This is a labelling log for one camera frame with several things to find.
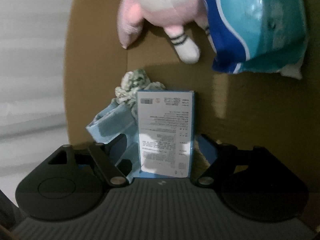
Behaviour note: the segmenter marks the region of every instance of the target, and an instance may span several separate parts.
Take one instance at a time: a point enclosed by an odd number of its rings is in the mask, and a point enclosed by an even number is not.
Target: qr code
[[[179,167],[179,170],[185,170],[187,167],[187,164],[186,163],[179,163],[178,167]]]
[[[153,99],[152,98],[141,98],[140,103],[147,104],[147,105],[152,105]]]

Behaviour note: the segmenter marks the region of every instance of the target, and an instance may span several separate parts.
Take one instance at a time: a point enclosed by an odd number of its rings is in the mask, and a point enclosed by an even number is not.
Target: plush toy
[[[125,49],[140,35],[144,19],[164,29],[185,63],[196,63],[200,56],[198,46],[184,32],[183,25],[188,22],[195,21],[206,32],[214,49],[204,0],[122,0],[118,35]]]

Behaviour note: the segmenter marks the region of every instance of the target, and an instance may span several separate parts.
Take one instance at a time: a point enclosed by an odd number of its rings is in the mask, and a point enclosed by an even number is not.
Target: white label
[[[188,176],[192,100],[192,92],[138,92],[142,171],[178,178]]]

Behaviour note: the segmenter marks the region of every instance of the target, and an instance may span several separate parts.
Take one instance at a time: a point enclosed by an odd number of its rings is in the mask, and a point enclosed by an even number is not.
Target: white wall
[[[0,0],[0,189],[68,142],[63,52],[72,0]]]

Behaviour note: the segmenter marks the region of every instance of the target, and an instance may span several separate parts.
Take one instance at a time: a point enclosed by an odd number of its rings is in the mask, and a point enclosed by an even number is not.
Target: teal plastic package
[[[213,70],[301,79],[308,43],[303,0],[205,0],[217,50]]]

